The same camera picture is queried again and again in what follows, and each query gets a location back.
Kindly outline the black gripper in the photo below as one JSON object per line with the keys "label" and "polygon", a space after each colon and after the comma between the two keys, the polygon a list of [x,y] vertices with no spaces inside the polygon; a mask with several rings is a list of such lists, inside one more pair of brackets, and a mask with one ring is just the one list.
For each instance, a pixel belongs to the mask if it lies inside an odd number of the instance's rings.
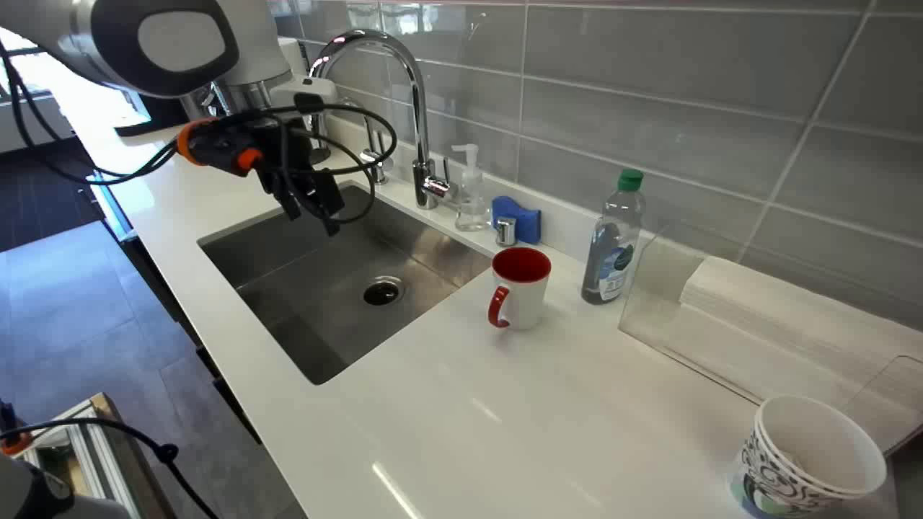
{"label": "black gripper", "polygon": [[310,164],[310,132],[300,119],[260,119],[253,123],[253,144],[261,154],[256,175],[266,193],[271,193],[287,219],[300,216],[300,204],[292,190],[313,196],[319,223],[329,237],[339,230],[338,214],[342,210],[339,187],[331,175],[323,175]]}

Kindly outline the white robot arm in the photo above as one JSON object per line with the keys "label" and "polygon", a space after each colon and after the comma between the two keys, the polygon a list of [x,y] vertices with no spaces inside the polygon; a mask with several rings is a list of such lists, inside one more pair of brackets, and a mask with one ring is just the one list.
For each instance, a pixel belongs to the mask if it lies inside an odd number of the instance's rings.
{"label": "white robot arm", "polygon": [[0,0],[0,25],[100,86],[182,98],[214,85],[227,112],[185,123],[142,170],[182,157],[253,174],[287,219],[339,230],[342,196],[310,167],[302,123],[326,102],[287,66],[266,0]]}

